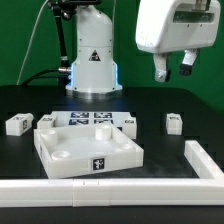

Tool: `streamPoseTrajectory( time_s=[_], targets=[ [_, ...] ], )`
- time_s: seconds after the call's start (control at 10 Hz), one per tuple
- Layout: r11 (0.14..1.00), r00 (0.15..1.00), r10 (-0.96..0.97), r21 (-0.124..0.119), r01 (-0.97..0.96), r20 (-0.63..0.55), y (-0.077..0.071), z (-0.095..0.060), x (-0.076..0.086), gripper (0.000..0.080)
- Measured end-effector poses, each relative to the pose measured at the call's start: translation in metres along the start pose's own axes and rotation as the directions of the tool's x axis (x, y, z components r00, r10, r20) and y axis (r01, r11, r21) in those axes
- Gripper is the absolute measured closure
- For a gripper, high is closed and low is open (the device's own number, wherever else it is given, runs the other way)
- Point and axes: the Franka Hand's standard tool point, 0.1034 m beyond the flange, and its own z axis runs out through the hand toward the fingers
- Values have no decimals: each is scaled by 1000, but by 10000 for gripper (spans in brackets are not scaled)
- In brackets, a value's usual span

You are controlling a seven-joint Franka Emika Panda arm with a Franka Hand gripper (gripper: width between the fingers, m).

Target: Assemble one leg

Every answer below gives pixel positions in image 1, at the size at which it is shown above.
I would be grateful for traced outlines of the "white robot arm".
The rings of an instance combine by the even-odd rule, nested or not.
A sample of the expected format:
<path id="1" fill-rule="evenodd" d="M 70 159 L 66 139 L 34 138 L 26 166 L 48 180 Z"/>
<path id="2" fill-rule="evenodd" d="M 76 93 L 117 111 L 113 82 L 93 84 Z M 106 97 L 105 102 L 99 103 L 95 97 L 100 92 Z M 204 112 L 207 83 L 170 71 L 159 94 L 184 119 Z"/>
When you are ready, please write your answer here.
<path id="1" fill-rule="evenodd" d="M 140 0 L 135 41 L 153 55 L 155 80 L 168 78 L 168 57 L 185 53 L 180 73 L 191 73 L 202 48 L 214 44 L 221 5 L 218 0 Z M 66 90 L 82 98 L 104 98 L 120 92 L 113 61 L 112 21 L 91 3 L 77 8 L 77 58 Z"/>

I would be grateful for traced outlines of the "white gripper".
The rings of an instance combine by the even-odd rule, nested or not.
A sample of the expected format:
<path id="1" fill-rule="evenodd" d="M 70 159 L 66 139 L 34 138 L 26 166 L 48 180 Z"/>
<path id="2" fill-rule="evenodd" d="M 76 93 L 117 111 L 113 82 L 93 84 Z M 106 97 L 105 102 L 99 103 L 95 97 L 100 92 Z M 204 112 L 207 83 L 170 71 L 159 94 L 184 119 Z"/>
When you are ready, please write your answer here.
<path id="1" fill-rule="evenodd" d="M 185 50 L 179 73 L 192 73 L 199 49 L 216 40 L 220 13 L 218 0 L 140 0 L 135 40 L 139 50 L 157 53 L 157 82 L 169 79 L 168 52 Z"/>

